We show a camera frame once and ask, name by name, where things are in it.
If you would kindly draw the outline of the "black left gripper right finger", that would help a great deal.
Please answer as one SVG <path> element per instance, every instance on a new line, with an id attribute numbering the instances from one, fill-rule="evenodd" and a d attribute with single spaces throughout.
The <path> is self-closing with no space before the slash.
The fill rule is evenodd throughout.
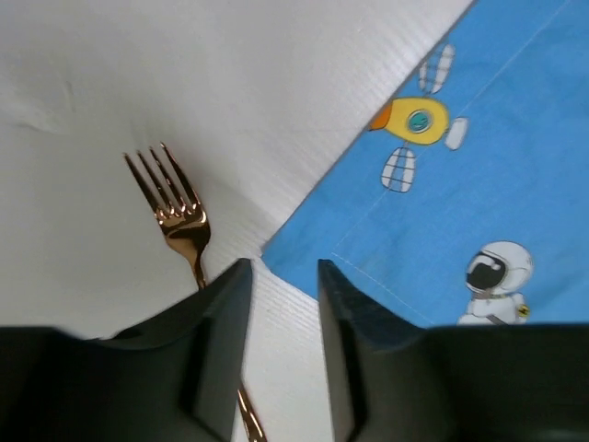
<path id="1" fill-rule="evenodd" d="M 423 329 L 318 262 L 338 441 L 584 441 L 584 324 Z"/>

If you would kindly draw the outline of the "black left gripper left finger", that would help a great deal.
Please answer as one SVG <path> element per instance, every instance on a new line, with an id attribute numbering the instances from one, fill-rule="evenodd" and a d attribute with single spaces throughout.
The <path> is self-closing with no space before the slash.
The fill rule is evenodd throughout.
<path id="1" fill-rule="evenodd" d="M 5 441 L 228 441 L 252 294 L 238 259 L 207 287 L 120 331 L 1 330 Z"/>

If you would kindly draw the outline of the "blue space-print cloth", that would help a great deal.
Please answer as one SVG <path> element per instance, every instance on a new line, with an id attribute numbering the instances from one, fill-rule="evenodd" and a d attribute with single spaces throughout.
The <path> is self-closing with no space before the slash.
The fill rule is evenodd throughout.
<path id="1" fill-rule="evenodd" d="M 421 327 L 587 321 L 587 3 L 475 3 L 262 259 Z"/>

